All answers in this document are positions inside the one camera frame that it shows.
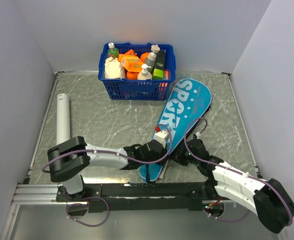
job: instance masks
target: white tube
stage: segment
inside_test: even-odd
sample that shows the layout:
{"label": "white tube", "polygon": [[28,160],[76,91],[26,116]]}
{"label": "white tube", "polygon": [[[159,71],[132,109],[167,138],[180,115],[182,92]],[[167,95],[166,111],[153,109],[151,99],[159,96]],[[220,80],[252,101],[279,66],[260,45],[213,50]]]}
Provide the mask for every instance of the white tube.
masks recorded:
{"label": "white tube", "polygon": [[65,93],[57,95],[56,144],[71,138],[71,120],[69,114],[69,97]]}
{"label": "white tube", "polygon": [[[71,119],[69,97],[65,93],[57,95],[56,144],[61,144],[71,138]],[[79,174],[62,182],[69,194],[76,194],[83,190],[83,181]]]}

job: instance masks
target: white cap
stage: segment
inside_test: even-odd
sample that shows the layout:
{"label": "white cap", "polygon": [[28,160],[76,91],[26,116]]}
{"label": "white cap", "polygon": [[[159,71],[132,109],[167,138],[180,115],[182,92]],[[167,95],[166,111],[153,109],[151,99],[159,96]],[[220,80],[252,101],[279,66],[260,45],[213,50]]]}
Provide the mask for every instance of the white cap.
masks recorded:
{"label": "white cap", "polygon": [[148,58],[149,58],[149,60],[151,60],[151,61],[155,61],[156,60],[156,53],[154,53],[154,52],[150,52],[149,54],[148,54]]}
{"label": "white cap", "polygon": [[143,64],[143,65],[141,65],[141,68],[142,68],[142,70],[141,70],[142,75],[146,76],[146,74],[148,73],[147,68],[152,68],[152,67],[148,66],[147,64]]}
{"label": "white cap", "polygon": [[161,49],[159,48],[159,46],[156,45],[151,45],[151,51],[154,53],[158,53]]}
{"label": "white cap", "polygon": [[111,42],[111,43],[108,44],[108,47],[109,47],[110,49],[113,49],[113,48],[115,47],[115,44],[114,44],[113,42]]}

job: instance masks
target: white bottle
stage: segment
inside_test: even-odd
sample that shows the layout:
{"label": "white bottle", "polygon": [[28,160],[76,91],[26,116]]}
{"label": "white bottle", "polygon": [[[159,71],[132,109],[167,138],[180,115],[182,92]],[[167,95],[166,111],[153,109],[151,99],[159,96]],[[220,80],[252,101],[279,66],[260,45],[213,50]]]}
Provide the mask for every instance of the white bottle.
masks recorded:
{"label": "white bottle", "polygon": [[148,72],[152,73],[153,72],[153,69],[154,69],[154,66],[155,66],[155,60],[156,60],[156,53],[151,51],[149,54],[148,54],[148,57],[146,57],[144,63],[147,64],[148,67],[150,67],[148,69]]}
{"label": "white bottle", "polygon": [[138,80],[147,80],[152,79],[152,74],[147,70],[147,68],[150,68],[150,66],[147,66],[147,64],[141,65],[141,72],[138,74],[137,79]]}

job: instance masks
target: marble floor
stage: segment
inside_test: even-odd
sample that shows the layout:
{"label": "marble floor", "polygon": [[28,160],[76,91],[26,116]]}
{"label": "marble floor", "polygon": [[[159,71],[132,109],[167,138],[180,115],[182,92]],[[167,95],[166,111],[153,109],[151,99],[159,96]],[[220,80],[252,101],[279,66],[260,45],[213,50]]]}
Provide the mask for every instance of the marble floor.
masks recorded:
{"label": "marble floor", "polygon": [[[201,135],[207,150],[235,168],[255,174],[252,153],[247,142],[238,108],[225,74],[185,73],[208,86],[212,94],[209,122]],[[56,145],[56,96],[69,95],[71,137],[84,136],[89,144],[120,148],[151,140],[166,101],[111,100],[97,74],[58,74],[54,97],[45,120],[29,184],[53,184],[41,171],[48,162],[47,150]],[[199,123],[195,131],[201,130]],[[85,183],[142,183],[138,170],[87,167],[81,173]],[[180,166],[170,161],[158,182],[203,182],[194,165]]]}

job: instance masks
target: blue plastic basket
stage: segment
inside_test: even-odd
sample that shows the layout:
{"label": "blue plastic basket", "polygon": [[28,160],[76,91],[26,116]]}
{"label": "blue plastic basket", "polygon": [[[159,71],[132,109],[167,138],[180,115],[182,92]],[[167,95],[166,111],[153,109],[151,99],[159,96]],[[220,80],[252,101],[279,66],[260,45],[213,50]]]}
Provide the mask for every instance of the blue plastic basket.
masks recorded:
{"label": "blue plastic basket", "polygon": [[[143,53],[151,51],[151,43],[135,45],[128,43],[115,43],[120,54],[130,49],[140,57]],[[165,100],[170,85],[175,81],[176,58],[174,48],[170,44],[158,44],[161,51],[166,53],[164,69],[168,70],[168,80],[127,80],[105,78],[105,60],[107,58],[108,43],[103,47],[99,61],[98,79],[101,80],[111,99],[123,100]]]}

